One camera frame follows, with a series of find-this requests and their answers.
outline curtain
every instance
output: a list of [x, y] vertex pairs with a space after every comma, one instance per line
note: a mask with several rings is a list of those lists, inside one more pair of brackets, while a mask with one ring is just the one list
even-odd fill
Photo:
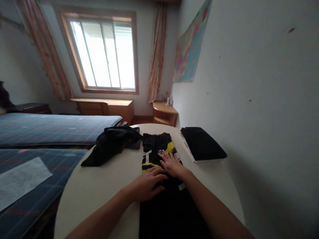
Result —
[[69, 100], [72, 92], [61, 66], [44, 14], [36, 0], [14, 0], [23, 15], [27, 35], [38, 49], [43, 69], [49, 78], [57, 100]]
[[152, 54], [151, 69], [149, 78], [148, 101], [155, 101], [159, 92], [160, 80], [162, 76], [162, 68], [164, 62], [164, 48], [167, 28], [167, 3], [156, 3], [153, 38], [152, 38]]

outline corner shelf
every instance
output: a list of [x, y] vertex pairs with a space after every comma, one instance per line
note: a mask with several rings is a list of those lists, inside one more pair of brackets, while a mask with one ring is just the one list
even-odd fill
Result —
[[175, 126], [176, 115], [178, 112], [173, 106], [167, 106], [164, 102], [153, 102], [153, 122]]

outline window pane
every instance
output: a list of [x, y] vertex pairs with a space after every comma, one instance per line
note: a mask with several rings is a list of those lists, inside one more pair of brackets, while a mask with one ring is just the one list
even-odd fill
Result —
[[132, 26], [114, 22], [116, 50], [122, 88], [135, 88]]
[[99, 23], [82, 22], [97, 86], [111, 87]]
[[87, 82], [88, 86], [96, 86], [95, 82], [94, 82], [92, 68], [90, 65], [89, 56], [87, 54], [87, 50], [86, 50], [86, 46], [85, 46], [85, 41], [84, 41], [81, 25], [79, 22], [71, 22], [71, 27], [72, 27], [72, 32], [73, 32], [73, 35], [75, 38], [77, 50], [78, 50], [79, 55], [80, 55], [80, 60], [82, 63], [86, 82]]
[[109, 61], [109, 70], [111, 75], [112, 87], [120, 87], [119, 72], [117, 69], [113, 28], [111, 24], [102, 24], [105, 45], [107, 50], [107, 59]]

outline hand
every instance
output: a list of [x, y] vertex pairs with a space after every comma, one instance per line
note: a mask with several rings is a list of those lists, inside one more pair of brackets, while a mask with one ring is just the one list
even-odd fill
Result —
[[163, 154], [158, 153], [158, 155], [163, 159], [160, 160], [160, 163], [164, 167], [164, 169], [168, 172], [172, 177], [177, 177], [182, 180], [183, 176], [189, 172], [187, 168], [185, 168], [177, 158], [177, 155], [173, 155], [172, 151], [169, 151], [169, 155], [163, 150]]
[[164, 169], [157, 167], [149, 168], [127, 185], [124, 190], [128, 191], [133, 201], [150, 200], [165, 189], [163, 186], [154, 188], [155, 184], [159, 181], [168, 179], [163, 173], [166, 173]]

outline white wall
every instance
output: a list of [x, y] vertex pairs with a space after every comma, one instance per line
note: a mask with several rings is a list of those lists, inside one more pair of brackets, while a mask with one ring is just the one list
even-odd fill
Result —
[[[0, 11], [9, 19], [21, 22], [10, 0], [0, 2]], [[59, 102], [54, 98], [39, 54], [30, 39], [6, 22], [1, 22], [1, 25], [0, 80], [4, 81], [4, 87], [10, 93], [12, 103], [49, 103], [54, 114], [76, 113], [72, 103]]]
[[[52, 4], [64, 4], [64, 5], [75, 5], [90, 8], [108, 8], [108, 9], [120, 9], [120, 10], [130, 10], [136, 11], [137, 13], [137, 49], [138, 49], [138, 71], [139, 71], [139, 95], [122, 95], [122, 94], [95, 94], [95, 93], [82, 93], [76, 79], [70, 57], [59, 28], [56, 15]], [[134, 114], [135, 115], [152, 115], [152, 105], [147, 102], [148, 93], [148, 79], [150, 71], [150, 56], [151, 56], [151, 41], [153, 32], [153, 6], [154, 2], [146, 0], [121, 0], [121, 1], [65, 1], [65, 0], [42, 0], [41, 6], [47, 18], [47, 22], [50, 26], [51, 33], [53, 35], [58, 53], [70, 87], [73, 91], [74, 97], [87, 97], [87, 98], [111, 98], [111, 99], [133, 99], [134, 100]], [[166, 51], [165, 51], [165, 62], [163, 67], [163, 78], [161, 92], [169, 91], [170, 78], [172, 67], [169, 64], [173, 62], [174, 51], [177, 34], [177, 16], [178, 8], [170, 6], [168, 11], [168, 19], [170, 20], [168, 24], [168, 41], [166, 41]]]
[[[183, 1], [179, 36], [203, 2]], [[227, 152], [257, 238], [318, 231], [318, 10], [316, 0], [214, 0], [194, 81], [172, 87], [177, 125], [202, 127]]]

